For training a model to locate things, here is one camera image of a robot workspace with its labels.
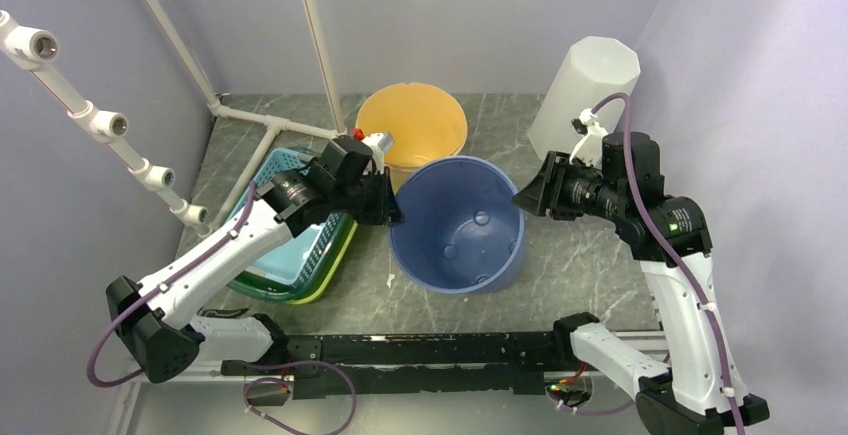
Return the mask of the white octagonal bin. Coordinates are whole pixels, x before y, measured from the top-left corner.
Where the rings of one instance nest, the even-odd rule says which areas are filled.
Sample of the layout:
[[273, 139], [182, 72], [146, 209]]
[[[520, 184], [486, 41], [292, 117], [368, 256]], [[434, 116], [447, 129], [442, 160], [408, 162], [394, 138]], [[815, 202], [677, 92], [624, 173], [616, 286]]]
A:
[[614, 38], [587, 36], [574, 43], [528, 130], [537, 158], [551, 150], [571, 152], [582, 138], [572, 121], [611, 94], [630, 95], [640, 74], [637, 53]]

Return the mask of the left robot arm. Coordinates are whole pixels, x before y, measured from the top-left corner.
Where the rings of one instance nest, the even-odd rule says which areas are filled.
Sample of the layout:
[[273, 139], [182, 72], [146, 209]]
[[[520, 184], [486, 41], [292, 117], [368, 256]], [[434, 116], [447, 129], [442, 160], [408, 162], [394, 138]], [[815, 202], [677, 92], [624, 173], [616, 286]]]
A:
[[182, 257], [135, 282], [125, 276], [106, 290], [117, 335], [152, 383], [181, 374], [195, 362], [240, 361], [258, 372], [279, 372], [288, 338], [269, 316], [199, 315], [221, 288], [270, 251], [334, 214], [361, 225], [392, 226], [404, 216], [384, 162], [394, 141], [377, 132], [331, 140], [297, 169], [251, 183], [244, 206]]

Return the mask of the blue bucket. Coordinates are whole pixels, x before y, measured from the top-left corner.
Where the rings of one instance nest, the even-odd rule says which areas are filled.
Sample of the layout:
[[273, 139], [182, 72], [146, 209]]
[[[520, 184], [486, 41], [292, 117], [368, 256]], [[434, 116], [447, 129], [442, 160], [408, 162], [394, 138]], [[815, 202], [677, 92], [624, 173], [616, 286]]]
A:
[[428, 163], [399, 188], [405, 221], [389, 229], [399, 267], [444, 294], [492, 293], [512, 285], [527, 258], [518, 189], [498, 166], [473, 156]]

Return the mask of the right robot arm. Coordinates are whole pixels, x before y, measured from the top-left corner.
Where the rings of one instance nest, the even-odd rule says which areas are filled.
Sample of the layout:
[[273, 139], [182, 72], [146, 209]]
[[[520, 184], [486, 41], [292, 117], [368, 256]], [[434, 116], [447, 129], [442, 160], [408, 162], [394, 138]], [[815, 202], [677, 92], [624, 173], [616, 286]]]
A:
[[766, 421], [768, 403], [748, 390], [723, 332], [700, 206], [666, 193], [660, 148], [648, 135], [607, 135], [600, 153], [592, 166], [549, 152], [513, 201], [535, 216], [613, 223], [645, 276], [669, 358], [646, 355], [582, 312], [554, 323], [553, 361], [564, 370], [585, 363], [606, 376], [652, 434], [741, 434]]

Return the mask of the cream cartoon bucket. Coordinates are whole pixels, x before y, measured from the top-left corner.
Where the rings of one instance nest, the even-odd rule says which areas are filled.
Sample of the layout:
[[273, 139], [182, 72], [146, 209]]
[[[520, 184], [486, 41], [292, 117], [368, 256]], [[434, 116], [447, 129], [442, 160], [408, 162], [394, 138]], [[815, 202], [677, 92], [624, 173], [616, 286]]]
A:
[[394, 190], [424, 165], [459, 154], [468, 137], [460, 103], [434, 85], [410, 82], [384, 87], [361, 105], [356, 126], [365, 134], [388, 132], [394, 146], [385, 156]]

